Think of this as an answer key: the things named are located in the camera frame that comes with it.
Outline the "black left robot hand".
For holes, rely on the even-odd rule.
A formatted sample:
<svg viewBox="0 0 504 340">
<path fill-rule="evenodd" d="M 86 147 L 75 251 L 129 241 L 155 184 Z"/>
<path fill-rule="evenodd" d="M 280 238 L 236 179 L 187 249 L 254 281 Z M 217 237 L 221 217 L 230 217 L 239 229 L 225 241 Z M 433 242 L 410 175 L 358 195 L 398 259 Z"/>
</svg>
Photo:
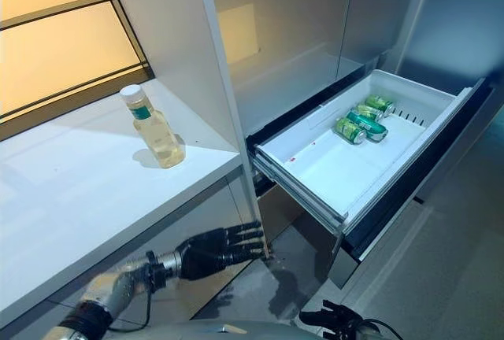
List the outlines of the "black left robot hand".
<svg viewBox="0 0 504 340">
<path fill-rule="evenodd" d="M 261 258 L 265 255 L 263 235 L 261 223 L 254 221 L 192 236 L 176 247 L 180 255 L 177 275 L 195 281 Z"/>
</svg>

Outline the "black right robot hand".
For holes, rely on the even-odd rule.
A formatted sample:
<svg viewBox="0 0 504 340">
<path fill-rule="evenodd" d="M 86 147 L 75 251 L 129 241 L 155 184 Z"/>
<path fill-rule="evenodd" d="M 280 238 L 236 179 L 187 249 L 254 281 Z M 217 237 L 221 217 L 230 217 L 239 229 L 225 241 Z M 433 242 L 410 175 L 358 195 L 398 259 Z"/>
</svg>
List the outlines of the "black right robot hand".
<svg viewBox="0 0 504 340">
<path fill-rule="evenodd" d="M 358 324 L 362 316 L 345 305 L 338 305 L 324 299 L 318 311 L 301 311 L 298 315 L 308 326 L 323 327 L 323 338 L 349 340 L 357 337 Z"/>
</svg>

